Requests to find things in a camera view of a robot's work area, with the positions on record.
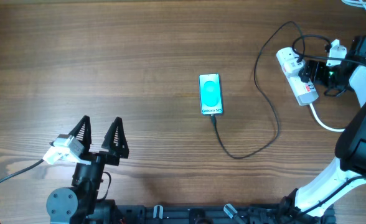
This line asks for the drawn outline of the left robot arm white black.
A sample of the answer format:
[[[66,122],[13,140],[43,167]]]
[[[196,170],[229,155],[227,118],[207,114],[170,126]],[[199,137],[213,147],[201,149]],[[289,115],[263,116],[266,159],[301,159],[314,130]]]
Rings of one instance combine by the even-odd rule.
[[[71,186],[54,190],[47,199],[51,223],[126,223],[114,200],[107,195],[98,198],[103,174],[110,175],[105,166],[118,166],[129,156],[123,120],[117,117],[112,122],[102,151],[91,152],[91,143],[90,117],[84,116],[68,134],[59,134],[43,156],[51,165],[57,161],[76,164]]]

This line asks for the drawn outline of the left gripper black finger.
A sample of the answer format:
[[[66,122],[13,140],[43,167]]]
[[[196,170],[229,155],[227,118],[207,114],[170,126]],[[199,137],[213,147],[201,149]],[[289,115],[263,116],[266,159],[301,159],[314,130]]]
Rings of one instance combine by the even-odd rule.
[[[128,158],[129,148],[124,134],[123,120],[120,117],[116,117],[112,122],[101,147],[107,149],[113,156],[123,159]]]
[[[85,115],[78,124],[69,132],[69,135],[74,136],[84,146],[84,153],[89,153],[92,144],[92,129],[90,117]]]

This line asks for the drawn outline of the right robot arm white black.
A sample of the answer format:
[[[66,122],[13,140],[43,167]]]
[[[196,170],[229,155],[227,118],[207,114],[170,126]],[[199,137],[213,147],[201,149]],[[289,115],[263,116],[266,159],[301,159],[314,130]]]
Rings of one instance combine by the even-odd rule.
[[[325,223],[327,209],[352,189],[366,184],[366,35],[354,38],[349,49],[326,39],[326,57],[299,53],[295,46],[279,50],[276,58],[301,106],[315,110],[314,85],[325,96],[355,93],[360,105],[353,120],[337,132],[332,162],[309,184],[282,199],[274,217],[285,223]]]

